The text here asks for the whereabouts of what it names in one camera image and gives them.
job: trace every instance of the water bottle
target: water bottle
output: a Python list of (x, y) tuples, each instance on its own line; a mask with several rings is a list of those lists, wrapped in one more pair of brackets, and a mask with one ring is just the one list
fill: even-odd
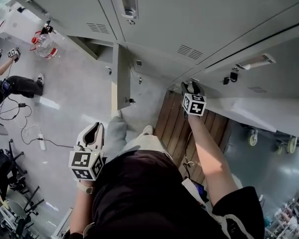
[(51, 59), (58, 53), (57, 44), (48, 34), (33, 37), (31, 42), (35, 45), (34, 52), (43, 58)]

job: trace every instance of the caster wheel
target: caster wheel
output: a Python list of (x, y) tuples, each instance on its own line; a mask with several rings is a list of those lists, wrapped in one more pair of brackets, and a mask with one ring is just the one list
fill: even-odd
[(280, 155), (284, 149), (284, 144), (282, 142), (279, 143), (276, 153)]
[(287, 150), (288, 153), (294, 153), (297, 147), (297, 137), (291, 137), (288, 141), (288, 146), (287, 146)]
[(257, 144), (258, 137), (257, 133), (253, 133), (250, 137), (248, 137), (248, 144), (250, 146), (255, 146)]

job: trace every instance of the person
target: person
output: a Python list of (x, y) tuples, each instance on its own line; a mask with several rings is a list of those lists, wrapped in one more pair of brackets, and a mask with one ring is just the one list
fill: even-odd
[(280, 213), (281, 217), (287, 222), (287, 226), (299, 236), (299, 221), (297, 216), (293, 214), (293, 211), (288, 206), (286, 206), (286, 211), (287, 213)]
[[(9, 58), (2, 66), (0, 66), (0, 75), (3, 75), (5, 71), (12, 65), (13, 61), (17, 58), (17, 55)], [(28, 79), (21, 76), (10, 76), (7, 79), (0, 81), (0, 104), (10, 94), (23, 95), (27, 98), (33, 98), (34, 95), (41, 96), (44, 86), (44, 76), (40, 74), (37, 81)]]
[(126, 142), (116, 112), (108, 125), (107, 161), (95, 182), (81, 180), (70, 220), (70, 239), (167, 232), (186, 238), (264, 238), (262, 208), (253, 187), (238, 190), (228, 163), (198, 116), (188, 116), (213, 206), (208, 213), (182, 185), (183, 178), (148, 125)]

